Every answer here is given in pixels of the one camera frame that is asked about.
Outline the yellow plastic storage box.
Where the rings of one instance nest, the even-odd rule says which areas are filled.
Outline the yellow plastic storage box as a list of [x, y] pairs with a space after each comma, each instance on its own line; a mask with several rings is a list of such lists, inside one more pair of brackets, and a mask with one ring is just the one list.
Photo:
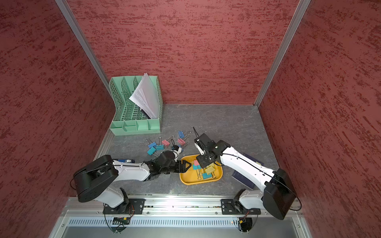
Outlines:
[[[197, 155], [185, 156], [182, 158], [182, 160], [187, 160], [188, 162], [192, 163], [192, 166], [193, 166], [194, 160], [197, 160], [196, 157]], [[214, 182], [214, 181], [220, 180], [223, 176], [222, 167], [216, 164], [211, 164], [209, 166], [213, 166], [215, 168], [215, 172], [214, 172], [215, 177], [213, 178], [209, 178], [209, 179], [202, 178], [201, 180], [198, 180], [196, 172], [193, 170], [193, 167], [191, 167], [186, 173], [180, 174], [180, 180], [185, 185], [196, 185], [196, 184], [202, 184], [202, 183], [208, 183], [208, 182]], [[201, 174], [205, 173], [204, 169], [201, 168], [200, 166]]]

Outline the yellow binder clip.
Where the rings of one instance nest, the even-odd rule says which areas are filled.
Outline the yellow binder clip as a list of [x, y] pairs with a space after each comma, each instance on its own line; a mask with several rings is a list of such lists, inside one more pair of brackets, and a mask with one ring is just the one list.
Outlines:
[[207, 168], [204, 169], [205, 173], [207, 174], [212, 174], [213, 177], [215, 177], [214, 172], [215, 168], [213, 166], [208, 166]]

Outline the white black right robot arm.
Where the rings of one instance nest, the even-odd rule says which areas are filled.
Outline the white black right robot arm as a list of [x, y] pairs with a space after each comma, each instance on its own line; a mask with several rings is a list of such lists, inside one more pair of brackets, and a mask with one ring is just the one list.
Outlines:
[[200, 154], [196, 157], [202, 168], [218, 162], [230, 167], [251, 181], [260, 191], [239, 192], [239, 208], [264, 209], [278, 220], [283, 220], [297, 194], [289, 175], [283, 170], [266, 168], [238, 152], [229, 143], [214, 142], [206, 134], [194, 140]]

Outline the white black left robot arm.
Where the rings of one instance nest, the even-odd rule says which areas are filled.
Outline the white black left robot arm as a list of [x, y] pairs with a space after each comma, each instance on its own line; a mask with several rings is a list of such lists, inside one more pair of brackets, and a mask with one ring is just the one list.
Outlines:
[[142, 163], [127, 163], [104, 155], [73, 175], [78, 201], [99, 201], [110, 208], [127, 209], [130, 204], [126, 191], [112, 185], [116, 181], [150, 181], [161, 174], [186, 173], [192, 164], [179, 161], [176, 151], [164, 151], [157, 158]]

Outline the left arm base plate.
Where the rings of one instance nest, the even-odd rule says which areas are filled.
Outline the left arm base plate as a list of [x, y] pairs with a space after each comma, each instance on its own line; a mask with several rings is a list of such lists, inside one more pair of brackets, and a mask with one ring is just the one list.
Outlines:
[[145, 199], [129, 199], [129, 202], [122, 202], [115, 208], [105, 204], [104, 215], [141, 215], [145, 204]]

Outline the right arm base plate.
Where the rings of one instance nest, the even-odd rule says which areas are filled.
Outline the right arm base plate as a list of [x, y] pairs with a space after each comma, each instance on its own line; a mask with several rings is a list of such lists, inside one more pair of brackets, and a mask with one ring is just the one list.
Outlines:
[[247, 209], [238, 200], [221, 199], [220, 202], [223, 215], [261, 215], [260, 209]]

